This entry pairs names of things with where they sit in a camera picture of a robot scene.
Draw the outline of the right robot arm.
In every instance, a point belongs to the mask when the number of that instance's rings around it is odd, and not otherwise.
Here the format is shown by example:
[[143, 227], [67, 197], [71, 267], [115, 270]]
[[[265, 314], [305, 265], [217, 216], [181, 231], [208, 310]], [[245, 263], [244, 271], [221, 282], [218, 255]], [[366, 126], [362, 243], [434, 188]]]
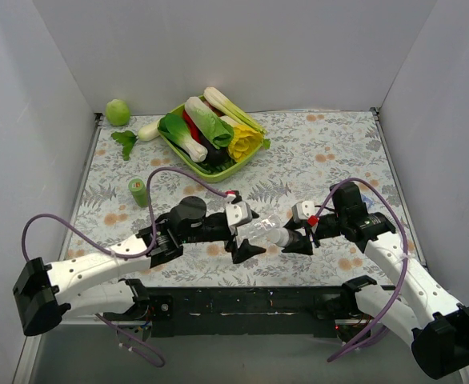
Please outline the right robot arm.
[[343, 284], [342, 312], [350, 318], [367, 314], [371, 322], [329, 359], [369, 346], [390, 331], [411, 348], [416, 363], [430, 378], [439, 379], [469, 366], [469, 306], [410, 257], [406, 232], [395, 213], [385, 216], [368, 211], [361, 184], [360, 178], [348, 178], [331, 186], [325, 199], [333, 204], [330, 214], [323, 214], [325, 206], [312, 201], [296, 204], [292, 219], [271, 235], [271, 242], [283, 252], [306, 255], [321, 240], [343, 236], [395, 286], [388, 294], [368, 276]]

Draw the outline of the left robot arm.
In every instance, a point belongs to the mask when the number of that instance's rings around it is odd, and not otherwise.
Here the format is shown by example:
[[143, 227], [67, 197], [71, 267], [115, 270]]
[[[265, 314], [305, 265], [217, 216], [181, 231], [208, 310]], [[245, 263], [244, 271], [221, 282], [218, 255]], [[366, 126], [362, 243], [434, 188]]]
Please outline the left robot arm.
[[188, 196], [149, 227], [124, 241], [80, 258], [44, 263], [26, 262], [13, 287], [26, 336], [55, 328], [64, 318], [112, 313], [123, 319], [160, 316], [158, 303], [140, 281], [128, 274], [148, 270], [182, 256], [186, 244], [223, 242], [232, 262], [239, 264], [265, 253], [238, 228], [258, 218], [240, 196], [229, 194], [222, 212], [207, 214], [206, 203]]

